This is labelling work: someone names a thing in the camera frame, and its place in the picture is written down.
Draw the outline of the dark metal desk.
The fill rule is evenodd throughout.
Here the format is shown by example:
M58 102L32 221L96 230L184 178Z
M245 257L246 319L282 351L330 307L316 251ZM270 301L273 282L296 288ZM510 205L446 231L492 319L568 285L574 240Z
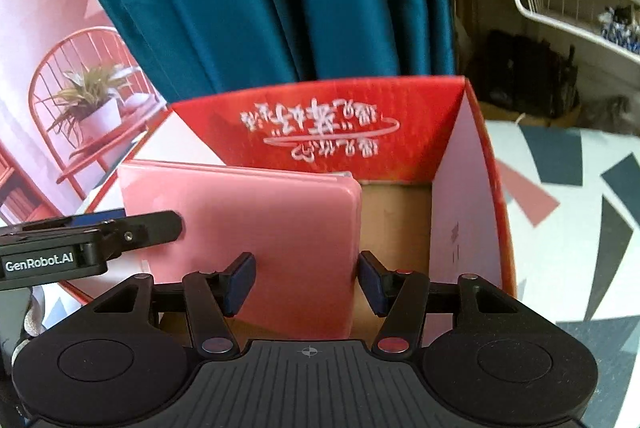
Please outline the dark metal desk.
M488 120L639 131L639 0L454 0Z

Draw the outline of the pink room backdrop poster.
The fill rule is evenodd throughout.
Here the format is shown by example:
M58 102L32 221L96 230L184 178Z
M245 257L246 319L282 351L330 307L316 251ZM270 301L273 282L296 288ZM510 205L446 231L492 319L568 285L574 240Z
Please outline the pink room backdrop poster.
M93 114L60 127L55 96L74 73L115 67L128 80ZM71 215L110 174L166 102L120 39L98 0L1 0L1 146L58 214Z

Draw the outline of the pink power bank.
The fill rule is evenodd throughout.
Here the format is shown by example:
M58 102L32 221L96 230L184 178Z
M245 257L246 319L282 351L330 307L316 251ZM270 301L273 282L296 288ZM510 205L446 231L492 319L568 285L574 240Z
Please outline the pink power bank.
M255 284L238 318L293 339L352 329L361 186L347 175L132 160L118 169L130 215L174 211L170 244L138 258L159 283L224 270L250 252Z

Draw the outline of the geometric patterned tablecloth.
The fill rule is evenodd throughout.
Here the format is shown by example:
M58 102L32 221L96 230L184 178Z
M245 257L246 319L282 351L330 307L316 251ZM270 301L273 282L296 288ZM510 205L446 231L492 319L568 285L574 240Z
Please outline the geometric patterned tablecloth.
M311 153L292 160L285 146L262 143L242 133L230 146L204 146L195 132L171 117L153 132L131 159L212 166L303 171ZM411 262L434 262L436 281L448 281L464 270L497 274L495 209L489 195L486 162L476 126L460 117L443 154L427 153L436 174L427 182L390 182L390 175L357 175L364 182L360 247L408 269ZM596 393L585 414L588 427L639 427L639 139L594 130L541 128L488 121L488 141L495 154L506 220L513 248L518 299L567 330L593 353L599 366ZM137 272L164 278L158 249L125 253L108 263L107 273L70 284L49 286L44 325L53 326L80 303L100 296ZM256 323L246 313L243 326L265 327L265 333L292 339L337 336L321 323L346 314L352 333L373 336L377 319L364 312L361 291L346 304L321 305L329 290L310 286L308 299L294 291L303 307L300 325L276 327Z

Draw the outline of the red strawberry cardboard box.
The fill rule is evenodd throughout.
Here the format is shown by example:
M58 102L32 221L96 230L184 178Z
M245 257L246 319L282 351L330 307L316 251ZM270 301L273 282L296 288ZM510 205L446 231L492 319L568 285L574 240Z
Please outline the red strawberry cardboard box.
M427 182L436 173L436 161L426 160L427 153L443 154L454 125L462 117L471 118L482 143L480 159L485 160L489 175L489 195L495 209L498 225L497 274L483 276L473 270L464 270L458 276L439 283L454 283L464 273L476 274L491 284L514 295L514 264L506 209L502 200L495 157L492 153L480 107L470 84L455 76L406 76L405 78L370 78L303 82L252 88L221 95L206 96L177 102L170 113L160 120L141 142L127 155L122 165L129 162L140 146L149 140L171 117L186 125L186 131L195 132L195 138L205 141L204 146L230 146L241 140L244 133L257 134L263 144L285 146L292 160L284 160L285 168L293 168L296 154L311 153L303 173L347 175L364 188L357 175L390 175L390 182ZM92 210L124 209L124 199L118 179L118 169L107 187L96 194ZM371 251L360 247L359 251ZM389 263L380 255L380 262L392 271L421 272L436 281L430 271L434 262L410 263L408 269L399 269L398 262ZM361 291L356 278L354 290ZM372 313L364 298L364 312ZM235 337L248 339L292 339L265 333L260 327L243 326L238 315L230 325ZM349 334L341 339L372 341L381 326L376 326L369 339Z

